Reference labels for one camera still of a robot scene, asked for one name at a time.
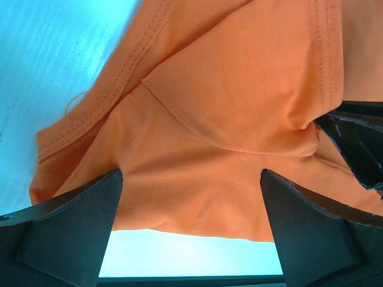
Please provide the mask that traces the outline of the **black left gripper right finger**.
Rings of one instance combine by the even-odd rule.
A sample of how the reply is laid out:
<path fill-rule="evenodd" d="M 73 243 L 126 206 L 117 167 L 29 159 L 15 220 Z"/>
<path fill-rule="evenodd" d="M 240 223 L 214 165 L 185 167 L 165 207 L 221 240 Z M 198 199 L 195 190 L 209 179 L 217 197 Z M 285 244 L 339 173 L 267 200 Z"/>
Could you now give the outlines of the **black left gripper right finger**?
<path fill-rule="evenodd" d="M 271 171 L 260 186 L 287 286 L 382 286 L 382 217 Z"/>

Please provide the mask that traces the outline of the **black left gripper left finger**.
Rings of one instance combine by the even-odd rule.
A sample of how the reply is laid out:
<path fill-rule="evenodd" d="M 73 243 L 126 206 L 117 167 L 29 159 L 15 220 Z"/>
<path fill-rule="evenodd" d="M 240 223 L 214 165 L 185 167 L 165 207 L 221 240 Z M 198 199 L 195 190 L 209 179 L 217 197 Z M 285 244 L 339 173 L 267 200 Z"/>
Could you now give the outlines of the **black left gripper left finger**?
<path fill-rule="evenodd" d="M 1 216 L 1 286 L 96 286 L 123 187 L 119 169 Z"/>

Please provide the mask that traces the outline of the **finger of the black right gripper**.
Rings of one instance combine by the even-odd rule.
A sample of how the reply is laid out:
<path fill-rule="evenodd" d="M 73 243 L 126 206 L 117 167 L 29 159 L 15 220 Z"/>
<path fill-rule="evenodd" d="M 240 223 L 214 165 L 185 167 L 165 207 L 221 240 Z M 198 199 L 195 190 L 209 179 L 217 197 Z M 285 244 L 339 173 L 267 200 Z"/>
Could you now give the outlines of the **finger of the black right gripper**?
<path fill-rule="evenodd" d="M 344 101 L 315 123 L 361 186 L 382 194 L 382 102 Z"/>

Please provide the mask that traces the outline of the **orange t shirt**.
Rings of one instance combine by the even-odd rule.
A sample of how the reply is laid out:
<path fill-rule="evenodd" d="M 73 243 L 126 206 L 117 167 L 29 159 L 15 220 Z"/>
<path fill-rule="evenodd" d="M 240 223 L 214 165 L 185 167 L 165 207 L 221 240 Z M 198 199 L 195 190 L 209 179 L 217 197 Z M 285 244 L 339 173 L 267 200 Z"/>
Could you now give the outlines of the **orange t shirt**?
<path fill-rule="evenodd" d="M 344 100 L 382 100 L 381 1 L 143 1 L 86 97 L 37 134 L 31 201 L 120 169 L 115 230 L 270 242 L 270 169 L 381 215 L 315 124 Z"/>

